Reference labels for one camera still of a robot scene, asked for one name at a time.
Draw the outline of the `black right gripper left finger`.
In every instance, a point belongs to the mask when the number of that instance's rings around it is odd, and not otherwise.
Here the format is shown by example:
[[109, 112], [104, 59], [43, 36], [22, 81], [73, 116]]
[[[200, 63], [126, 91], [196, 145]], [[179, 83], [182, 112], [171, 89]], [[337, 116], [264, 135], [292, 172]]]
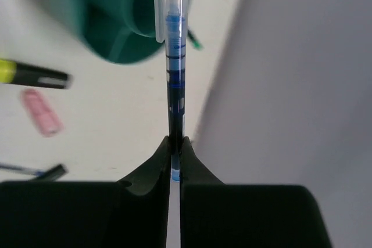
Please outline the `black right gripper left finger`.
[[1, 183], [2, 247], [165, 247], [169, 140], [115, 182]]

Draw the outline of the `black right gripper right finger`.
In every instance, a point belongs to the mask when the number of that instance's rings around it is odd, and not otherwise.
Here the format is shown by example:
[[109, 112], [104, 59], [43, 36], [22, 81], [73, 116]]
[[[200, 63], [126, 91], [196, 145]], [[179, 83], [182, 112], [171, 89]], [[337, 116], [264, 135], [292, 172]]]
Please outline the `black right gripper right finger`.
[[221, 182], [184, 138], [181, 247], [331, 247], [312, 193], [301, 185]]

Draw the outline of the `pink correction tape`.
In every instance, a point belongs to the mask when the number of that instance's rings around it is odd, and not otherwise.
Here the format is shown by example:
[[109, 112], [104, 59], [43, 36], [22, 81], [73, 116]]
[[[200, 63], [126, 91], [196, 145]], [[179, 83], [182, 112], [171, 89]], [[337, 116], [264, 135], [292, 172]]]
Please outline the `pink correction tape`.
[[36, 89], [25, 89], [21, 93], [22, 103], [37, 131], [44, 137], [61, 132], [63, 124], [47, 100]]

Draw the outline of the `yellow black highlighter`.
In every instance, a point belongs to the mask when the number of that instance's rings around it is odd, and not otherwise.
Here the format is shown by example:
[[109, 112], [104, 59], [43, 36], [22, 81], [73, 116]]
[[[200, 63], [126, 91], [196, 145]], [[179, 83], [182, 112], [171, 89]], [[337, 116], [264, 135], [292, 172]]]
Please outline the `yellow black highlighter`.
[[1, 59], [1, 83], [29, 87], [66, 89], [71, 75], [44, 67]]

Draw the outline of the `clear blue ink pen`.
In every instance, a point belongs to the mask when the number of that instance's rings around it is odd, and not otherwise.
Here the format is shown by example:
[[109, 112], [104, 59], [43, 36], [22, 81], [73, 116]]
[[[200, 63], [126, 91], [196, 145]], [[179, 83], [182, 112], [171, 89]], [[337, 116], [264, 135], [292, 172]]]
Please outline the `clear blue ink pen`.
[[156, 40], [165, 44], [171, 178], [178, 182], [184, 140], [189, 0], [154, 0], [154, 5]]

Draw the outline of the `green black highlighter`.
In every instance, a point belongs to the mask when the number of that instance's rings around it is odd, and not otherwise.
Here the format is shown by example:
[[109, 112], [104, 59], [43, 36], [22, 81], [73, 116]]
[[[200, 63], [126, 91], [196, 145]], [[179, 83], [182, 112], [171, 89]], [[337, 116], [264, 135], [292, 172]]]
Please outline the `green black highlighter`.
[[42, 172], [34, 181], [56, 181], [57, 179], [63, 177], [67, 174], [67, 168], [64, 164], [58, 164], [53, 166], [52, 168]]

